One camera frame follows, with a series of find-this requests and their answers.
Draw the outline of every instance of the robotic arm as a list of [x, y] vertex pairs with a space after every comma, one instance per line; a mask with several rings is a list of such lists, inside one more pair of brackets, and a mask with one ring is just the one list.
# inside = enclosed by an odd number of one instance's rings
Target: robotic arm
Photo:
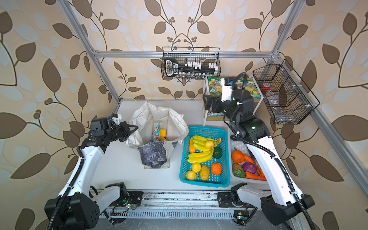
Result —
[[126, 141], [138, 129], [138, 126], [120, 120], [121, 115], [112, 114], [110, 118], [91, 121], [88, 137], [77, 147], [79, 159], [67, 184], [57, 198], [48, 200], [45, 205], [50, 220], [48, 230], [91, 229], [112, 202], [123, 205], [128, 199], [129, 193], [124, 183], [110, 184], [92, 199], [88, 197], [94, 173], [107, 146], [112, 141]]
[[[236, 82], [244, 78], [242, 89]], [[206, 110], [213, 113], [222, 112], [229, 118], [229, 128], [234, 133], [231, 139], [242, 141], [257, 159], [267, 179], [271, 191], [251, 188], [246, 183], [232, 189], [234, 203], [242, 205], [250, 203], [261, 208], [267, 219], [274, 225], [279, 225], [298, 213], [303, 212], [312, 230], [314, 224], [306, 209], [314, 205], [311, 196], [303, 194], [291, 179], [273, 144], [269, 130], [264, 122], [254, 117], [254, 99], [245, 90], [247, 74], [222, 78], [222, 95], [213, 97], [203, 95]]]

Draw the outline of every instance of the open bag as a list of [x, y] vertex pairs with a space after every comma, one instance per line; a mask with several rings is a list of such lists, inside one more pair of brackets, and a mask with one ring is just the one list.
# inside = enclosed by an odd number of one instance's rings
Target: open bag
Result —
[[[167, 131], [167, 141], [151, 142], [152, 133], [159, 123], [160, 128]], [[169, 168], [174, 148], [178, 143], [182, 144], [189, 133], [182, 114], [148, 102], [133, 113], [129, 124], [138, 126], [138, 130], [129, 136], [126, 145], [139, 151], [145, 169]]]

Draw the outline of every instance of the white table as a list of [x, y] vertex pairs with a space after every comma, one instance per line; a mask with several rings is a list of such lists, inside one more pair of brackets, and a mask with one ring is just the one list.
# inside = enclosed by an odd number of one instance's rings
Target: white table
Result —
[[[184, 120], [188, 126], [203, 124], [203, 111], [201, 100], [165, 100], [150, 101], [157, 106], [171, 107], [176, 112], [184, 114]], [[128, 121], [133, 112], [143, 105], [144, 101], [122, 101], [118, 114], [123, 121]], [[227, 130], [222, 121], [208, 121], [207, 126], [223, 128]], [[130, 149], [125, 142], [112, 142], [105, 155], [97, 166], [92, 185], [97, 189], [103, 189], [106, 185], [124, 182], [129, 190], [230, 190], [241, 181], [231, 178], [231, 183], [226, 188], [213, 188], [190, 185], [180, 181], [180, 165], [183, 146], [178, 146], [170, 157], [168, 169], [143, 169], [139, 152]]]

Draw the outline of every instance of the wire mesh basket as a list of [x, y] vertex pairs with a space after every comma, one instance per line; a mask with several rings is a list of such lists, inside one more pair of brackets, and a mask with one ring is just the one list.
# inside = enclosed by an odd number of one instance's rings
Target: wire mesh basket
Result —
[[215, 47], [162, 47], [162, 79], [220, 77], [219, 52]]
[[[291, 70], [291, 65], [284, 60], [282, 64], [269, 64], [253, 71], [275, 124], [299, 124], [320, 104], [298, 73], [295, 72], [300, 82], [293, 80]], [[303, 91], [309, 93], [314, 102]]]

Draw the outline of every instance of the white plastic basket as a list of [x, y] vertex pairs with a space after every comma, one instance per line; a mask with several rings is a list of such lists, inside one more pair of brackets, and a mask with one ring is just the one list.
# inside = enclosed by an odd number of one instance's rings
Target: white plastic basket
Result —
[[230, 136], [233, 134], [233, 132], [227, 128], [227, 138], [228, 138], [228, 141], [229, 141], [229, 169], [230, 169], [230, 176], [235, 179], [235, 180], [238, 180], [238, 181], [241, 181], [241, 182], [244, 182], [244, 183], [247, 183], [249, 186], [251, 186], [252, 188], [255, 188], [255, 189], [259, 189], [259, 190], [270, 190], [270, 186], [268, 185], [268, 182], [267, 181], [262, 181], [262, 180], [252, 180], [252, 179], [247, 179], [247, 178], [240, 178], [240, 177], [236, 177], [234, 174], [233, 174], [233, 160], [231, 159], [231, 154], [233, 153], [234, 151], [234, 147], [241, 151], [242, 153], [248, 155], [250, 157], [250, 154], [248, 152], [248, 148], [247, 146], [241, 142], [241, 141], [233, 141], [231, 140]]

